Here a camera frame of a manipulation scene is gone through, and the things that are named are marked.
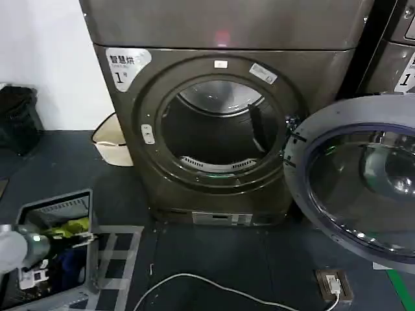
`white label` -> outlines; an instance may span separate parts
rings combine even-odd
[[[141,134],[143,135],[144,142],[146,144],[155,144],[156,140],[154,139],[153,129],[149,124],[141,125]]]
[[[415,53],[410,58],[401,78],[397,81],[395,92],[406,93],[415,86]]]
[[[381,264],[373,262],[373,270],[392,270],[392,268],[388,268],[388,267],[382,266]]]
[[[215,60],[215,68],[228,68],[227,60]]]
[[[251,69],[249,69],[249,72],[268,84],[273,84],[278,77],[277,75],[270,72],[268,69],[265,69],[261,65],[258,65],[257,63],[254,63],[252,65]]]
[[[115,87],[121,92],[127,92],[134,78],[151,62],[151,54],[145,49],[109,47],[106,58]]]

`metal grate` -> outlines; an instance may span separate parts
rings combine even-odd
[[[241,162],[236,162],[232,164],[209,164],[205,162],[200,162],[192,157],[181,157],[180,160],[186,165],[189,165],[190,167],[193,167],[197,170],[202,170],[204,172],[209,173],[229,173],[229,172],[235,172],[237,170],[246,169],[248,167],[252,167],[257,163],[256,159],[246,159]]]

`laundry basket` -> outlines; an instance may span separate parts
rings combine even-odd
[[[130,152],[115,113],[98,126],[92,135],[92,141],[108,164],[132,167]]]

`number 1 label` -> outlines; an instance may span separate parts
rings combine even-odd
[[[395,92],[404,92],[415,87],[415,53],[410,58],[401,78],[397,81]]]

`white power cord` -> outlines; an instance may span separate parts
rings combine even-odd
[[[154,285],[152,288],[150,288],[149,290],[147,290],[144,293],[144,295],[140,298],[140,300],[138,301],[138,303],[137,303],[137,305],[136,305],[136,307],[134,308],[133,311],[137,311],[138,310],[138,308],[140,307],[140,304],[143,302],[143,300],[147,297],[147,295],[149,293],[151,293],[153,290],[155,290],[160,285],[162,285],[162,284],[164,284],[166,282],[169,282],[170,280],[173,280],[173,279],[175,279],[177,277],[193,277],[195,279],[199,279],[201,281],[204,281],[206,283],[209,283],[210,285],[216,286],[217,288],[220,288],[221,290],[226,290],[227,292],[231,292],[231,293],[235,293],[235,294],[244,296],[246,298],[249,298],[249,299],[251,299],[253,301],[256,301],[257,303],[261,303],[263,305],[278,306],[280,308],[284,308],[284,309],[287,309],[287,310],[290,310],[290,311],[299,311],[299,310],[294,309],[294,308],[291,308],[289,306],[282,305],[281,303],[273,303],[272,301],[260,300],[258,298],[255,298],[254,296],[248,295],[247,293],[240,292],[238,290],[234,290],[233,288],[228,288],[228,287],[222,286],[222,285],[220,285],[220,284],[218,284],[216,282],[213,282],[213,281],[211,281],[211,280],[209,280],[209,279],[207,279],[205,277],[201,277],[199,275],[190,274],[190,273],[178,273],[178,274],[171,275],[170,277],[167,277],[164,280],[161,280],[159,283],[157,283],[156,285]],[[336,293],[336,302],[333,303],[327,310],[324,310],[324,311],[332,311],[332,309],[334,309],[334,307],[337,306],[339,300],[340,300],[340,294]]]

